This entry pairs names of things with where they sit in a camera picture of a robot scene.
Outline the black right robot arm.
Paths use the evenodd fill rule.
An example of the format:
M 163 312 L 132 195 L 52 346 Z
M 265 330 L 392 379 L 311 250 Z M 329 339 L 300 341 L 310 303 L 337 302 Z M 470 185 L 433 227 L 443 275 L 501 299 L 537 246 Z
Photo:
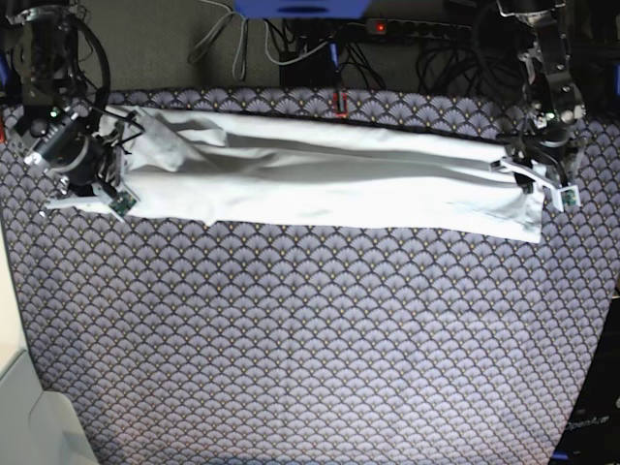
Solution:
M 137 115 L 108 110 L 106 52 L 75 1 L 1 4 L 1 102 L 22 116 L 10 151 L 58 182 L 47 210 L 98 204 L 123 220 L 139 198 L 123 182 L 125 143 L 141 136 Z

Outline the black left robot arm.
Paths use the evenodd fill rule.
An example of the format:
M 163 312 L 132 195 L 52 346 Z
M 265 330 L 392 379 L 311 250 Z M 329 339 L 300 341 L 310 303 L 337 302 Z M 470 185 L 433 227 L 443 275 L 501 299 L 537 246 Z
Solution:
M 580 206 L 576 177 L 586 142 L 576 134 L 586 107 L 570 71 L 570 46 L 560 10 L 564 1 L 499 1 L 499 13 L 527 25 L 532 44 L 518 59 L 524 65 L 526 110 L 521 128 L 498 137 L 506 155 L 493 171 L 514 175 L 524 193 L 546 189 L 553 206 Z

